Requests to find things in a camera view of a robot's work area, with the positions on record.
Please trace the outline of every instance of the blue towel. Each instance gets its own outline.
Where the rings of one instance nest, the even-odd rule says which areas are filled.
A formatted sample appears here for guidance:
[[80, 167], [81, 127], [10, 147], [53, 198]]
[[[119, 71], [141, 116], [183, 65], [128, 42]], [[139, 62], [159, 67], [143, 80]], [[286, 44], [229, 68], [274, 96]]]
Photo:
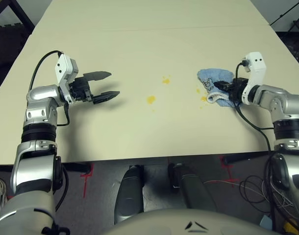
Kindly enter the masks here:
[[229, 100], [229, 94], [214, 86], [214, 82], [218, 81], [232, 83], [232, 72], [222, 69], [206, 69], [200, 70], [198, 77], [208, 92], [207, 101], [209, 103], [217, 102], [220, 106], [233, 107], [233, 103]]

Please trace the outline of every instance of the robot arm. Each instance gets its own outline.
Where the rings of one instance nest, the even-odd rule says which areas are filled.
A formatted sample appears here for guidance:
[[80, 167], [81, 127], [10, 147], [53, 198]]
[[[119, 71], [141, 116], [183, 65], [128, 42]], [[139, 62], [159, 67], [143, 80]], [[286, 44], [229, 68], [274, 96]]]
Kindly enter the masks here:
[[249, 79], [214, 85], [228, 92], [229, 99], [235, 103], [257, 105], [270, 112], [276, 139], [272, 180], [277, 187], [291, 193], [299, 212], [299, 95], [262, 85], [266, 66], [259, 52], [248, 54], [242, 65], [251, 72]]
[[75, 78], [75, 60], [61, 54], [55, 66], [58, 84], [37, 87], [26, 96], [27, 108], [21, 143], [11, 174], [15, 196], [0, 212], [0, 234], [68, 234], [68, 229], [55, 223], [53, 192], [62, 186], [62, 163], [57, 156], [57, 108], [76, 101], [94, 104], [116, 97], [119, 92], [93, 96], [89, 81], [101, 80], [111, 74], [98, 71]]

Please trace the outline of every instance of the tabletop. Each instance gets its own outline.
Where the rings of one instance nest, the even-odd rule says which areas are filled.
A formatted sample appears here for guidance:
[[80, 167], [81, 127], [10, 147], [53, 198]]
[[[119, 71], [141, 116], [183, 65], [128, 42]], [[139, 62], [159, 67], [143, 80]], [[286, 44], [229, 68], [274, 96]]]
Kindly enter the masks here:
[[[121, 92], [102, 104], [70, 107], [71, 124], [57, 128], [64, 162], [267, 150], [232, 108], [205, 101], [197, 79], [201, 69], [235, 71], [251, 51], [264, 57], [264, 84], [299, 94], [299, 64], [249, 0], [56, 0], [0, 87], [0, 165], [14, 162], [31, 75], [54, 49], [76, 60], [78, 76], [112, 73], [90, 82], [94, 95]], [[41, 65], [34, 87], [57, 84], [56, 61]], [[249, 77], [243, 68], [239, 75]], [[268, 111], [242, 110], [254, 124], [272, 126]]]

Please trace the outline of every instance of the wall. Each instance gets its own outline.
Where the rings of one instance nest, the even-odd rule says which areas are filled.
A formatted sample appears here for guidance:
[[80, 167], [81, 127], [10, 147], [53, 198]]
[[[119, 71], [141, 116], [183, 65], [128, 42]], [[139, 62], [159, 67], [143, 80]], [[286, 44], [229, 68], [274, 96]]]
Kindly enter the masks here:
[[[51, 3], [51, 0], [17, 0], [32, 22], [36, 25], [44, 14], [46, 8]], [[299, 0], [251, 0], [254, 6], [260, 11], [265, 19], [271, 23], [280, 14], [286, 12], [291, 6]], [[293, 20], [299, 17], [299, 6], [280, 19], [273, 25], [275, 31], [287, 31]], [[19, 19], [7, 7], [0, 14], [0, 25], [19, 23]]]
[[[45, 10], [51, 3], [51, 0], [17, 0], [31, 21], [36, 25]], [[10, 7], [6, 7], [0, 14], [0, 25], [20, 23], [18, 17], [13, 13]]]
[[[264, 18], [271, 24], [281, 14], [285, 13], [299, 0], [251, 0], [253, 5], [259, 10]], [[299, 5], [291, 10], [287, 15], [272, 25], [277, 32], [287, 31], [293, 21], [299, 18]]]

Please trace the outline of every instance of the gray floor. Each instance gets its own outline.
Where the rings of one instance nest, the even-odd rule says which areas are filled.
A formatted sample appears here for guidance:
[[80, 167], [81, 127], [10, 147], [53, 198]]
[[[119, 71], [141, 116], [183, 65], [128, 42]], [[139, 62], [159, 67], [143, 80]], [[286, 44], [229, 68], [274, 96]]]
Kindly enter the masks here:
[[[243, 180], [248, 175], [262, 176], [266, 157], [239, 162], [230, 169], [234, 179]], [[172, 194], [167, 176], [168, 163], [185, 163], [191, 167], [203, 182], [227, 180], [228, 171], [223, 168], [219, 156], [189, 156], [172, 158], [150, 158], [119, 161], [94, 162], [94, 171], [87, 178], [86, 195], [83, 198], [84, 177], [70, 172], [70, 187], [65, 201], [57, 212], [57, 222], [68, 227], [71, 234], [99, 235], [114, 226], [114, 206], [117, 192], [124, 173], [130, 165], [145, 165], [146, 185], [143, 189], [145, 211], [163, 208], [185, 208], [180, 193]], [[9, 173], [0, 172], [9, 185]], [[263, 214], [244, 201], [237, 186], [225, 183], [206, 184], [213, 196], [218, 211], [259, 224]], [[55, 194], [58, 200], [62, 189]], [[252, 199], [256, 195], [249, 192]], [[268, 210], [268, 204], [258, 205]]]

